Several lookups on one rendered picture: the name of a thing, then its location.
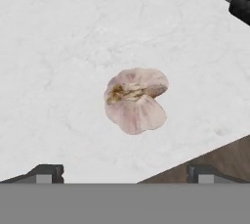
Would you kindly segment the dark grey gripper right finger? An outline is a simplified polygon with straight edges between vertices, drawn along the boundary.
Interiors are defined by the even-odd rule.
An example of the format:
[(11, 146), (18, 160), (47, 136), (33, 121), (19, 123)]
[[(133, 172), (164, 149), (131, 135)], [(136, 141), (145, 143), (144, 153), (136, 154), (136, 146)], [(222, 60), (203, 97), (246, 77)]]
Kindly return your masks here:
[(195, 184), (245, 183), (250, 181), (226, 175), (212, 165), (193, 164), (187, 166), (187, 182)]

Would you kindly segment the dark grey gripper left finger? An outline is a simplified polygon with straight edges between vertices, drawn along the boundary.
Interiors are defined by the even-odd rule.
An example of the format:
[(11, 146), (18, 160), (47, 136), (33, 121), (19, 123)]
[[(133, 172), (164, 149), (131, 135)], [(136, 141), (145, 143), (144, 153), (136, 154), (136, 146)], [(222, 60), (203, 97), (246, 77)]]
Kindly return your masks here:
[(38, 164), (26, 174), (4, 180), (2, 184), (63, 184), (63, 173), (62, 164)]

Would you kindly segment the pale pink garlic bulb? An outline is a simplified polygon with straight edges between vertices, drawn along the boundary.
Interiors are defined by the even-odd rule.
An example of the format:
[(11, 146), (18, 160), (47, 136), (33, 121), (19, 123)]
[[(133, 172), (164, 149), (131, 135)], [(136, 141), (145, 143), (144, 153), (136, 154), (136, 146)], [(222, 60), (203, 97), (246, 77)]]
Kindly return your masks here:
[(124, 69), (111, 78), (104, 92), (106, 116), (130, 135), (161, 127), (167, 118), (155, 98), (169, 88), (166, 75), (155, 68)]

